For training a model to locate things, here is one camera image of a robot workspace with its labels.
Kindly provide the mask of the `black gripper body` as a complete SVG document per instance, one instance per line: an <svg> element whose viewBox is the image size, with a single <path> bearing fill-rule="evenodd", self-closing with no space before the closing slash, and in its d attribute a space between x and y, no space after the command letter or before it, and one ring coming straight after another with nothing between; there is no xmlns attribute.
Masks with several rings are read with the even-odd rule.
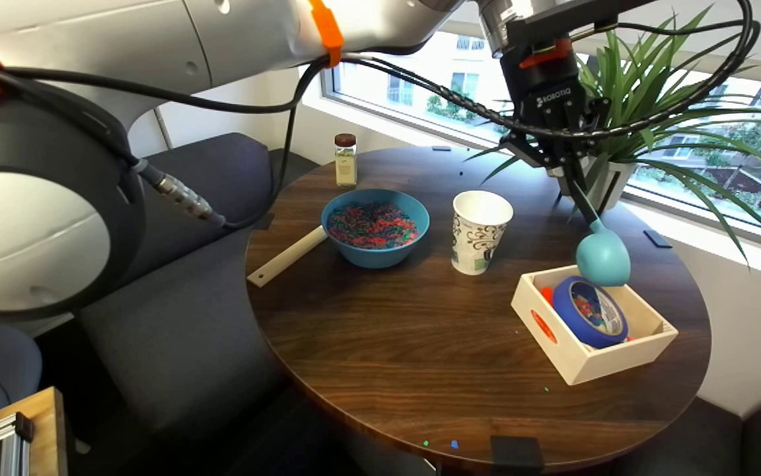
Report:
<svg viewBox="0 0 761 476"><path fill-rule="evenodd" d="M501 51L499 67L513 100L513 120L528 125L528 132L508 132L501 147L531 166L579 173L582 147L548 137L548 129L579 129L587 117L570 41L509 46Z"/></svg>

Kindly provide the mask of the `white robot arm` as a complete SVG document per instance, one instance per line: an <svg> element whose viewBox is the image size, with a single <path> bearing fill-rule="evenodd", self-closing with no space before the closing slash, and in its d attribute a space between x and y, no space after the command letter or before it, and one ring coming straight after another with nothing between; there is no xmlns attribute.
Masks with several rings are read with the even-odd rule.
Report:
<svg viewBox="0 0 761 476"><path fill-rule="evenodd" d="M0 321L116 285L154 197L223 230L273 205L266 170L232 213L134 157L130 127L149 108L207 108L212 87L280 67L410 54L463 4L509 58L605 16L590 0L0 0Z"/></svg>

